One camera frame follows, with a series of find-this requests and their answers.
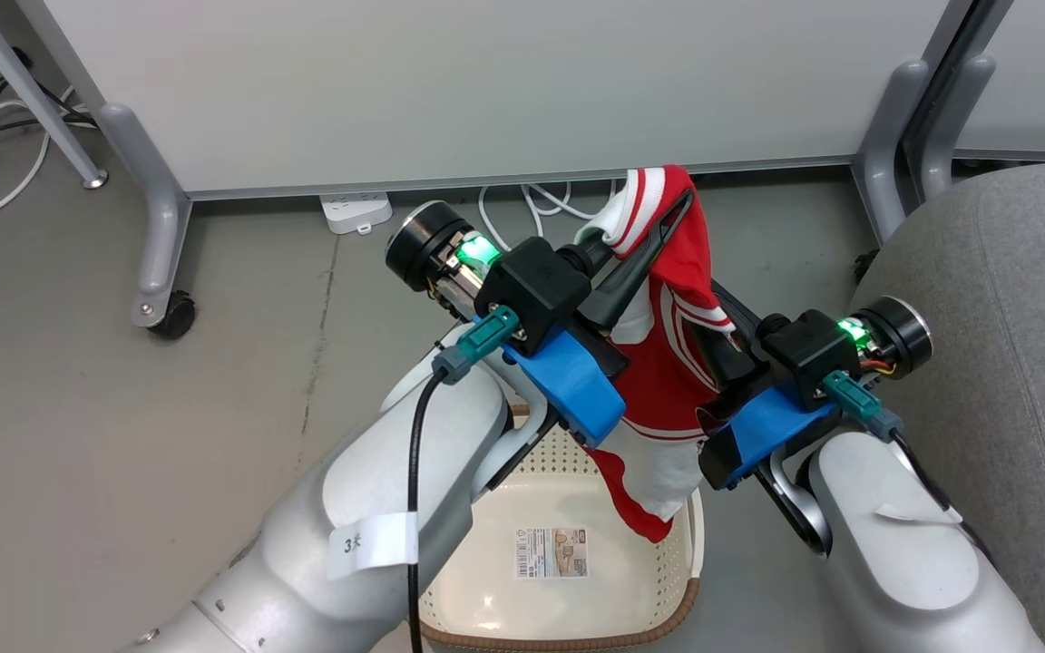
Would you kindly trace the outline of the large white partition panel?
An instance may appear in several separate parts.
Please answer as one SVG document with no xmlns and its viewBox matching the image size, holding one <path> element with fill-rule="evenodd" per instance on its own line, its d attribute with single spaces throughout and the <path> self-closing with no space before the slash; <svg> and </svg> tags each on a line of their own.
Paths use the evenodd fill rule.
<svg viewBox="0 0 1045 653">
<path fill-rule="evenodd" d="M 132 321 L 191 207 L 850 164 L 955 0 L 17 0 L 140 183 Z"/>
</svg>

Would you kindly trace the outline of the plain white paper tag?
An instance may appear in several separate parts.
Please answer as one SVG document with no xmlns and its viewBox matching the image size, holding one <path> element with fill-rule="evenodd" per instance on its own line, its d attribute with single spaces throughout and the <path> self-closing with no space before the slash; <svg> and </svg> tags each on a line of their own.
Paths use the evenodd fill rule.
<svg viewBox="0 0 1045 653">
<path fill-rule="evenodd" d="M 905 509 L 889 503 L 880 504 L 874 515 L 883 520 L 904 524 L 944 524 L 957 528 L 963 524 L 963 517 L 954 508 L 942 510 L 938 507 Z"/>
</svg>

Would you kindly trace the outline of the narrow white partition panel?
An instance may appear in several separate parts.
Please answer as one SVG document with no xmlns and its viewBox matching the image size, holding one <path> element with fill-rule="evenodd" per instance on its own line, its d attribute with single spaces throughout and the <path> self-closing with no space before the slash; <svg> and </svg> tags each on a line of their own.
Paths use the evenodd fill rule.
<svg viewBox="0 0 1045 653">
<path fill-rule="evenodd" d="M 957 160 L 1045 162 L 1045 0 L 972 0 L 904 151 L 921 201 Z"/>
</svg>

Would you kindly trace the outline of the red and white jersey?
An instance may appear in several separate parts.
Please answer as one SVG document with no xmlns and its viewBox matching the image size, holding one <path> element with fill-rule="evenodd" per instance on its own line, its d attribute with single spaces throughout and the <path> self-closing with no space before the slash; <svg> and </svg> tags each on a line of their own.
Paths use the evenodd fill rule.
<svg viewBox="0 0 1045 653">
<path fill-rule="evenodd" d="M 626 412 L 590 452 L 623 523 L 654 544 L 699 487 L 705 435 L 696 410 L 718 396 L 692 327 L 722 339 L 737 331 L 712 288 L 709 220 L 699 199 L 610 332 L 628 359 L 616 380 Z"/>
</svg>

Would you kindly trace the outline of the small white power strip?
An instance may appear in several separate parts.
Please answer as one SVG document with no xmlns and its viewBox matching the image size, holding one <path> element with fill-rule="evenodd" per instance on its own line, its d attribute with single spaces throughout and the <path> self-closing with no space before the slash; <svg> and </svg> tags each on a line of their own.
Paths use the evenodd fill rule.
<svg viewBox="0 0 1045 653">
<path fill-rule="evenodd" d="M 366 235 L 393 216 L 393 204 L 385 191 L 322 194 L 318 199 L 328 228 L 336 235 Z"/>
</svg>

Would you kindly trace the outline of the grey fabric sofa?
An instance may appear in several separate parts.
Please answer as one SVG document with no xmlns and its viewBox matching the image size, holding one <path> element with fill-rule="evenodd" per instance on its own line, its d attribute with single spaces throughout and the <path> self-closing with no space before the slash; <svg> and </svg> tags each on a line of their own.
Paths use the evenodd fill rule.
<svg viewBox="0 0 1045 653">
<path fill-rule="evenodd" d="M 880 384 L 1045 644 L 1045 164 L 975 174 L 884 243 L 854 305 L 900 298 L 933 358 Z"/>
</svg>

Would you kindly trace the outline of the grey metal table leg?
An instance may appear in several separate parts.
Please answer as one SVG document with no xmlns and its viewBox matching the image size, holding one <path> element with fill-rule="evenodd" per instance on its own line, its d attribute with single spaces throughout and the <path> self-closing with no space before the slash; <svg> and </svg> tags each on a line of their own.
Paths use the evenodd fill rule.
<svg viewBox="0 0 1045 653">
<path fill-rule="evenodd" d="M 0 74 L 5 81 L 11 86 L 18 99 L 28 107 L 38 123 L 45 129 L 46 136 L 51 143 L 59 146 L 59 149 L 74 166 L 76 172 L 83 178 L 85 189 L 100 189 L 108 180 L 108 173 L 103 167 L 99 167 L 91 160 L 87 151 L 73 135 L 71 130 L 63 123 L 63 117 L 59 115 L 55 103 L 50 96 L 42 91 L 40 83 L 22 63 L 21 59 L 14 53 L 11 45 L 5 34 L 0 30 Z"/>
</svg>

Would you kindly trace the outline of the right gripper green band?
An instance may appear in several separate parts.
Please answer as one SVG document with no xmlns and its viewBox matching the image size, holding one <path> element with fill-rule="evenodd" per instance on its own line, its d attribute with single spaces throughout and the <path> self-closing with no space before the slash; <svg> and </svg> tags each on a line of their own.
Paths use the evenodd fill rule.
<svg viewBox="0 0 1045 653">
<path fill-rule="evenodd" d="M 721 308 L 743 339 L 754 339 L 759 314 L 717 281 L 710 282 Z M 837 322 L 854 343 L 863 375 L 903 379 L 933 358 L 932 332 L 921 314 L 900 298 L 883 295 Z M 725 332 L 699 330 L 699 352 L 718 393 L 754 382 L 757 362 Z"/>
</svg>

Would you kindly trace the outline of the printed basket label sticker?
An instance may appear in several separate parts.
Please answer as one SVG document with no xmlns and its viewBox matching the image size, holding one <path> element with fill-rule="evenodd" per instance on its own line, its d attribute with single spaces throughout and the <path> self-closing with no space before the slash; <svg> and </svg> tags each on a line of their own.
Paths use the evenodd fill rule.
<svg viewBox="0 0 1045 653">
<path fill-rule="evenodd" d="M 588 542 L 582 528 L 526 528 L 514 533 L 515 578 L 589 578 Z"/>
</svg>

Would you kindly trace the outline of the beige plastic laundry basket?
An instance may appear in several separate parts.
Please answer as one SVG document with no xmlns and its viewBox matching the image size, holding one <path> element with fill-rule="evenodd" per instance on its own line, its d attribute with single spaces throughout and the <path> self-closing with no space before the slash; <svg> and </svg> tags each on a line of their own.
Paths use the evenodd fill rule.
<svg viewBox="0 0 1045 653">
<path fill-rule="evenodd" d="M 515 578 L 514 533 L 582 528 L 589 578 Z M 433 644 L 496 653 L 638 648 L 680 627 L 699 594 L 699 492 L 660 542 L 620 519 L 589 454 L 560 427 L 474 507 L 473 528 L 420 598 Z"/>
</svg>

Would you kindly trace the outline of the white paper tag with print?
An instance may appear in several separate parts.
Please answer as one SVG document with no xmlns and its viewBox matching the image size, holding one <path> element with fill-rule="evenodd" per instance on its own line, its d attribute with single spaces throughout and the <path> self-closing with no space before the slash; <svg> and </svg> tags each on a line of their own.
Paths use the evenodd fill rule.
<svg viewBox="0 0 1045 653">
<path fill-rule="evenodd" d="M 394 512 L 361 518 L 333 529 L 327 543 L 327 578 L 331 581 L 372 568 L 419 562 L 417 512 Z"/>
</svg>

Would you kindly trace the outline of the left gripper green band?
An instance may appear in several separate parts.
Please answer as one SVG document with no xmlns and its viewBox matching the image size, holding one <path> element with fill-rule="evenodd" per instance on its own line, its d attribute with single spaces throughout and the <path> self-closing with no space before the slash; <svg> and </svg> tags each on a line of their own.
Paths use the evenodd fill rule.
<svg viewBox="0 0 1045 653">
<path fill-rule="evenodd" d="M 599 332 L 613 330 L 693 201 L 694 191 L 686 189 L 651 220 L 641 243 L 578 306 L 581 321 Z M 500 256 L 497 244 L 448 203 L 429 201 L 412 210 L 390 237 L 385 262 L 411 290 L 427 294 L 459 321 L 472 321 L 477 294 Z M 604 240 L 585 239 L 564 244 L 563 257 L 573 269 L 594 278 L 616 256 Z"/>
</svg>

